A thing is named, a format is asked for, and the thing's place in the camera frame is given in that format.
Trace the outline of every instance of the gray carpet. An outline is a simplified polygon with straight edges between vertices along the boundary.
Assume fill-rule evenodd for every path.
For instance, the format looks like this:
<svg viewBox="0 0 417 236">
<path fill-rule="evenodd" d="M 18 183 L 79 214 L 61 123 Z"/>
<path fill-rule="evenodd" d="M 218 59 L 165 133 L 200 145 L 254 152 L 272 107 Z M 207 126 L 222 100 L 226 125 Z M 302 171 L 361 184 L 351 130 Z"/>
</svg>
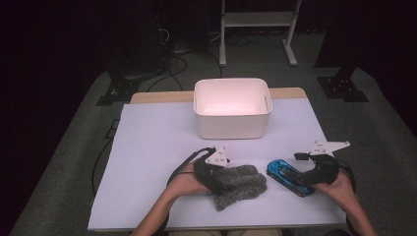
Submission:
<svg viewBox="0 0 417 236">
<path fill-rule="evenodd" d="M 346 160 L 355 173 L 362 204 L 380 235 L 417 235 L 417 140 L 382 95 L 376 81 L 357 69 L 352 81 L 369 102 L 344 102 L 327 99 L 317 76 L 332 76 L 336 69 L 314 69 L 322 34 L 295 34 L 292 47 L 299 65 L 289 66 L 281 44 L 283 36 L 259 36 L 244 47 L 226 48 L 227 66 L 223 78 L 264 79 L 270 88 L 300 87 L 312 103 L 329 141 L 349 141 L 351 147 L 335 153 Z M 211 53 L 217 57 L 217 45 Z M 182 44 L 181 50 L 187 49 Z M 185 90 L 197 80 L 219 78 L 213 56 L 197 50 L 181 56 L 187 69 L 178 80 Z M 183 67 L 171 60 L 172 72 Z M 145 81 L 145 91 L 158 78 Z M 128 233 L 88 232 L 93 200 L 90 176 L 94 162 L 107 143 L 112 121 L 120 117 L 123 102 L 96 106 L 105 94 L 110 79 L 98 77 L 81 104 L 66 134 L 56 149 L 28 205 L 11 235 L 128 235 Z M 156 84 L 152 90 L 178 90 L 172 79 Z M 110 147 L 103 153 L 95 172 L 95 187 L 105 168 Z M 329 228 L 301 228 L 294 235 L 323 235 Z"/>
</svg>

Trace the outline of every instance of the white storage bin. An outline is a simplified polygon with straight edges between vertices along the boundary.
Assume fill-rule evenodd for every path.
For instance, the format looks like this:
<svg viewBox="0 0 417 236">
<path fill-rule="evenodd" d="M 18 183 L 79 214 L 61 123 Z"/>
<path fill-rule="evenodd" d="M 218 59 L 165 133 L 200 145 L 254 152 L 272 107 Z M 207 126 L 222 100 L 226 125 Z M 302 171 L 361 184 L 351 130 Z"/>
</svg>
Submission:
<svg viewBox="0 0 417 236">
<path fill-rule="evenodd" d="M 261 79 L 201 80 L 195 86 L 194 111 L 203 139 L 256 139 L 265 133 L 272 101 Z"/>
</svg>

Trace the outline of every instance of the person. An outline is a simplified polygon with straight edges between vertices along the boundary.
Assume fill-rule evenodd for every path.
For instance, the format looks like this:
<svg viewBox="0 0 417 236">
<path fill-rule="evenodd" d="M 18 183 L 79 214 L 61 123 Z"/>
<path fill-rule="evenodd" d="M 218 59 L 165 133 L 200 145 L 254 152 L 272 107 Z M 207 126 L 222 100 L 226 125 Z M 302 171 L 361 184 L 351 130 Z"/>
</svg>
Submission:
<svg viewBox="0 0 417 236">
<path fill-rule="evenodd" d="M 375 236 L 375 231 L 367 213 L 361 207 L 353 191 L 350 179 L 347 174 L 340 169 L 336 180 L 330 185 L 320 183 L 313 186 L 314 188 L 327 194 L 340 208 L 346 212 L 354 230 L 363 236 Z M 186 195 L 196 194 L 198 192 L 209 192 L 209 189 L 200 183 L 194 175 L 193 163 L 187 164 L 163 190 L 156 200 L 148 214 L 132 232 L 131 236 L 148 236 L 155 233 L 160 225 L 164 222 L 171 207 L 175 201 Z M 221 235 L 218 231 L 205 232 L 206 235 Z M 182 235 L 178 232 L 170 232 L 171 235 Z M 228 235 L 273 235 L 279 236 L 279 230 L 244 230 L 230 232 Z"/>
</svg>

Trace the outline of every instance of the dark background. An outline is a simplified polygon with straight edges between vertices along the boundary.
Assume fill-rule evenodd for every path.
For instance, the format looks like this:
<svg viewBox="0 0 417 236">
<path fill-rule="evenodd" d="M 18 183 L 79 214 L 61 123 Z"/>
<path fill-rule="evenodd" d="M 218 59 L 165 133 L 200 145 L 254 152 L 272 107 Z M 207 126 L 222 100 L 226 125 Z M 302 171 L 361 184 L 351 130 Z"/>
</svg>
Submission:
<svg viewBox="0 0 417 236">
<path fill-rule="evenodd" d="M 168 2 L 0 3 L 0 235 L 7 235 L 13 227 L 90 85 L 101 73 L 163 70 L 157 27 L 168 27 L 173 37 L 199 43 L 208 39 L 209 30 L 218 30 L 219 1 Z M 230 11 L 263 11 L 291 9 L 294 1 L 227 2 Z M 417 107 L 415 10 L 412 1 L 304 0 L 296 30 L 327 29 L 316 66 L 339 67 L 346 58 L 353 58 L 377 80 L 417 134 L 413 112 Z M 135 11 L 148 17 L 140 18 Z M 155 21 L 149 20 L 152 11 L 158 15 Z M 135 41 L 147 49 L 129 47 Z"/>
</svg>

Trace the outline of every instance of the gray fuzzy cloth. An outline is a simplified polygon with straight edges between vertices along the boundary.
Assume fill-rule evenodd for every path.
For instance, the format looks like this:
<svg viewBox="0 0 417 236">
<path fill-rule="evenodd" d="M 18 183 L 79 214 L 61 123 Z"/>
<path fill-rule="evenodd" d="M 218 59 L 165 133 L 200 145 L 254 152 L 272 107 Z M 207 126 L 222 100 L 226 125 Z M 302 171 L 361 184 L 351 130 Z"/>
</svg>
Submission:
<svg viewBox="0 0 417 236">
<path fill-rule="evenodd" d="M 267 189 L 267 178 L 253 165 L 224 168 L 214 173 L 227 190 L 220 196 L 214 196 L 218 211 L 241 200 L 257 198 Z"/>
</svg>

